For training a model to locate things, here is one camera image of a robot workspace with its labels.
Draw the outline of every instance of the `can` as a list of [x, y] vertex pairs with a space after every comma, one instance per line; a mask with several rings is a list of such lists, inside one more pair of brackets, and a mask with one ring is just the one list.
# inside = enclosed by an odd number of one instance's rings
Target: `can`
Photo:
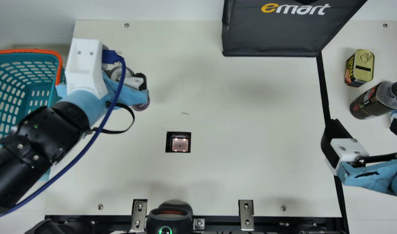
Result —
[[373, 66], [375, 55], [364, 49], [358, 49], [346, 61], [346, 74], [344, 81], [346, 85], [360, 87], [366, 82], [373, 80]]

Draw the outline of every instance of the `emart logo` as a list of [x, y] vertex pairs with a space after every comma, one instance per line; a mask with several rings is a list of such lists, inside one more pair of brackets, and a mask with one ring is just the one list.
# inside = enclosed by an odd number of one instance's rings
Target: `emart logo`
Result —
[[291, 14], [297, 13], [298, 15], [310, 14], [314, 15], [317, 11], [319, 15], [324, 15], [324, 10], [331, 7], [329, 4], [324, 6], [297, 6], [297, 5], [279, 5], [276, 3], [268, 3], [262, 6], [262, 12], [271, 13], [276, 11], [276, 13], [287, 14], [291, 10]]

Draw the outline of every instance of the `black edge strip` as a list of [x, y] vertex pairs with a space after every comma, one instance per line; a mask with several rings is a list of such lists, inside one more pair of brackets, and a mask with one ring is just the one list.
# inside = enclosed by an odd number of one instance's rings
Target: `black edge strip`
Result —
[[320, 81], [320, 94], [321, 94], [321, 103], [323, 105], [324, 122], [325, 124], [327, 124], [331, 120], [331, 117], [330, 117], [330, 109], [328, 102], [326, 76], [324, 74], [323, 55], [321, 52], [317, 56], [317, 70]]
[[[318, 70], [318, 77], [319, 77], [319, 83], [320, 83], [320, 94], [321, 94], [321, 103], [323, 106], [324, 123], [327, 124], [328, 121], [331, 120], [331, 116], [330, 116], [330, 109], [329, 109], [326, 77], [325, 77], [325, 73], [324, 73], [323, 56], [322, 56], [321, 52], [317, 56], [317, 70]], [[345, 231], [347, 234], [350, 234], [349, 233], [349, 225], [347, 223], [346, 203], [344, 201], [343, 186], [341, 185], [341, 181], [337, 176], [334, 176], [334, 182], [336, 185], [338, 205], [340, 206], [340, 212], [341, 212], [341, 216], [343, 218], [343, 225], [344, 225], [343, 231]]]

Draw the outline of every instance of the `white table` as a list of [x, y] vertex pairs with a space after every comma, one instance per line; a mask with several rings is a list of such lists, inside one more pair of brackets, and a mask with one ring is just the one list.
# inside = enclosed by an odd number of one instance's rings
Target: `white table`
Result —
[[[344, 83], [345, 61], [360, 48], [375, 54], [374, 79], [359, 88], [349, 87]], [[350, 103], [372, 86], [397, 81], [397, 21], [349, 21], [322, 55], [331, 118], [338, 118], [371, 156], [397, 152], [397, 136], [390, 131], [387, 116], [357, 120], [349, 111]], [[397, 233], [397, 197], [355, 187], [344, 187], [344, 196], [350, 231], [389, 233], [392, 228]]]
[[[47, 214], [130, 215], [133, 199], [148, 212], [178, 199], [195, 215], [237, 216], [237, 200], [253, 199], [256, 216], [341, 217], [315, 58], [226, 58], [218, 21], [125, 23], [78, 21], [74, 36], [122, 51], [148, 77], [151, 105], [51, 186]], [[130, 121], [117, 111], [107, 127]], [[191, 153], [165, 153], [167, 131], [192, 132]]]

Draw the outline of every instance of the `shopping basket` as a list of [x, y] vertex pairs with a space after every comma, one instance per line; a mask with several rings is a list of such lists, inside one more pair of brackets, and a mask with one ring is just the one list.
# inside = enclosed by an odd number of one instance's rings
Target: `shopping basket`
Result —
[[31, 111], [58, 101], [55, 85], [64, 81], [56, 51], [0, 50], [0, 138]]

